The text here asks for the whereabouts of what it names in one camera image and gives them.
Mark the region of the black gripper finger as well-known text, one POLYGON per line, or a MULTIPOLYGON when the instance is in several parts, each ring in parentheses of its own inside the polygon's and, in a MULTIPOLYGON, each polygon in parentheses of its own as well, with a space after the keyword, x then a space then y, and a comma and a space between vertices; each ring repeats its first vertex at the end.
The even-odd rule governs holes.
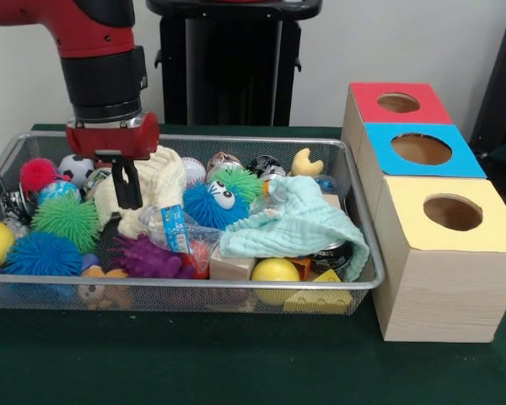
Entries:
POLYGON ((127 182, 125 185, 127 207, 129 209, 139 209, 143 205, 143 197, 134 161, 126 159, 124 170, 127 174, 127 182))
POLYGON ((116 200, 121 208, 129 208, 128 183, 123 178, 124 164, 122 160, 114 160, 111 174, 116 193, 116 200))

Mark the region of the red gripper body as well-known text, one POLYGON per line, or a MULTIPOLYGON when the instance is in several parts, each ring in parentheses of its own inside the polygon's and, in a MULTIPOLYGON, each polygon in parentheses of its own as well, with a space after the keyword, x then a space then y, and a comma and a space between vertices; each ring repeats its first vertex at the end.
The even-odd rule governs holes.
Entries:
POLYGON ((159 122, 153 112, 141 111, 133 118, 102 123, 73 118, 66 127, 71 150, 86 158, 121 155, 126 159, 147 159, 159 144, 159 122))

